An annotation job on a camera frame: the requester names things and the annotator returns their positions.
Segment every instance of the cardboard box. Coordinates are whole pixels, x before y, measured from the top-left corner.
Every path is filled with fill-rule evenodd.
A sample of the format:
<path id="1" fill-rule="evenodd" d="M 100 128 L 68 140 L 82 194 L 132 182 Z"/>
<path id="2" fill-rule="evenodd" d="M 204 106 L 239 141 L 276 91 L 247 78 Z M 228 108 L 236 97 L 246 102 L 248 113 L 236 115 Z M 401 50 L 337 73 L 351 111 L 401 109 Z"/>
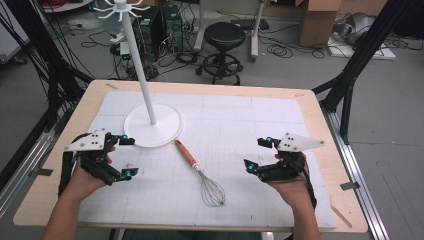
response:
<path id="1" fill-rule="evenodd" d="M 300 46 L 327 46 L 340 4 L 341 0 L 305 0 L 303 2 L 299 29 Z"/>
<path id="2" fill-rule="evenodd" d="M 295 5 L 272 5 L 268 0 L 263 15 L 297 17 L 299 19 L 299 45 L 324 47 L 328 43 L 342 0 L 295 0 Z"/>

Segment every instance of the wire whisk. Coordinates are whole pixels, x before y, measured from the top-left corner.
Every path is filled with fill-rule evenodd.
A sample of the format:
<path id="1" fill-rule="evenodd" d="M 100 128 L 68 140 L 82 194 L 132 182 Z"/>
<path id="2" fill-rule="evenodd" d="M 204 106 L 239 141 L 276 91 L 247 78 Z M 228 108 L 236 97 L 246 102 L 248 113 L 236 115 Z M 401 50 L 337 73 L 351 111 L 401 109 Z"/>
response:
<path id="1" fill-rule="evenodd" d="M 178 149 L 184 155 L 187 162 L 199 173 L 202 178 L 202 200 L 209 207 L 220 207 L 224 206 L 225 203 L 225 191 L 224 189 L 212 179 L 206 177 L 206 175 L 202 172 L 199 165 L 197 165 L 196 160 L 184 147 L 184 145 L 179 141 L 175 140 L 175 144 Z"/>

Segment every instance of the floor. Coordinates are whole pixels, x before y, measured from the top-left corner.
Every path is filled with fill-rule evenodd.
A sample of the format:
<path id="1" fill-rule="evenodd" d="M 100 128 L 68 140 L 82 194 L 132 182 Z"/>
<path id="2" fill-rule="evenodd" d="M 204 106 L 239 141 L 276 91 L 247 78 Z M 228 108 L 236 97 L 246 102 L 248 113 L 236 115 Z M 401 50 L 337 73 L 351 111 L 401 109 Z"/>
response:
<path id="1" fill-rule="evenodd" d="M 271 19 L 269 31 L 275 31 L 293 22 Z M 82 48 L 81 42 L 92 30 L 66 35 L 70 48 L 90 72 L 99 79 L 116 77 L 109 47 Z M 298 29 L 292 27 L 275 33 L 262 33 L 285 42 L 296 42 Z M 108 43 L 107 34 L 98 34 L 96 41 Z M 421 41 L 412 42 L 420 47 Z M 250 39 L 235 55 L 244 65 L 240 74 L 242 86 L 312 89 L 336 77 L 348 62 L 345 58 L 330 57 L 323 49 L 322 55 L 292 49 L 293 56 L 280 58 L 267 52 L 269 45 L 260 43 L 259 58 L 252 63 L 249 57 Z M 424 160 L 421 155 L 424 143 L 424 53 L 409 49 L 391 49 L 396 60 L 372 60 L 355 85 L 350 118 L 349 139 L 351 147 L 368 184 L 372 198 L 391 239 L 422 239 L 424 235 Z M 214 52 L 203 45 L 201 55 Z M 162 64 L 172 60 L 167 56 Z M 183 66 L 172 63 L 160 67 L 159 73 Z M 153 81 L 210 84 L 206 74 L 197 76 L 196 66 L 188 65 L 159 75 Z M 235 79 L 225 79 L 217 84 L 230 85 Z M 44 91 L 30 63 L 0 66 L 0 111 L 2 113 L 0 139 L 3 169 L 23 139 L 46 109 Z M 0 233 L 6 239 L 38 238 L 42 228 L 13 225 L 14 212 L 19 206 L 33 179 L 28 178 L 9 210 L 0 219 Z M 80 229 L 79 239 L 106 239 L 108 229 Z M 275 233 L 275 239 L 285 234 Z M 360 234 L 322 234 L 323 239 L 373 239 L 369 232 Z"/>

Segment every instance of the computer tower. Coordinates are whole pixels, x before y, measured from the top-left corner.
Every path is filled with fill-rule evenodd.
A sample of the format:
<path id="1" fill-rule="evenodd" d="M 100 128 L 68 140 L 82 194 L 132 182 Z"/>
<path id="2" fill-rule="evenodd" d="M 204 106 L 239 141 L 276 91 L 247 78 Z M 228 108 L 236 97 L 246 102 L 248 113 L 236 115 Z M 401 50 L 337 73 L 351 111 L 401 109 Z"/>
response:
<path id="1" fill-rule="evenodd" d="M 160 56 L 160 44 L 166 36 L 161 10 L 159 7 L 151 6 L 145 11 L 134 11 L 134 13 L 141 15 L 132 23 L 136 41 L 140 46 L 140 57 L 142 60 L 157 61 Z"/>
<path id="2" fill-rule="evenodd" d="M 178 14 L 177 5 L 165 5 L 162 8 L 165 21 L 166 37 L 168 38 L 168 49 L 174 52 L 183 51 L 182 18 Z"/>

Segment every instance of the power strip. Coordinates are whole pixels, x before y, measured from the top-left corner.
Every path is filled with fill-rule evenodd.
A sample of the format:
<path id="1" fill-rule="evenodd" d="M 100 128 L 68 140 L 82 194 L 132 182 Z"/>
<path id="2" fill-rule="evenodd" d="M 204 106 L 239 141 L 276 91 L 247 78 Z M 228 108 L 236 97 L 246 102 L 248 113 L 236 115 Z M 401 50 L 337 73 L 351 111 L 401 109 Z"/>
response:
<path id="1" fill-rule="evenodd" d="M 124 39 L 125 39 L 125 35 L 123 33 L 119 33 L 116 35 L 116 38 L 111 38 L 109 42 L 112 44 L 118 44 L 122 42 Z"/>
<path id="2" fill-rule="evenodd" d="M 130 60 L 130 47 L 128 46 L 128 42 L 120 42 L 119 43 L 119 52 L 123 60 Z"/>

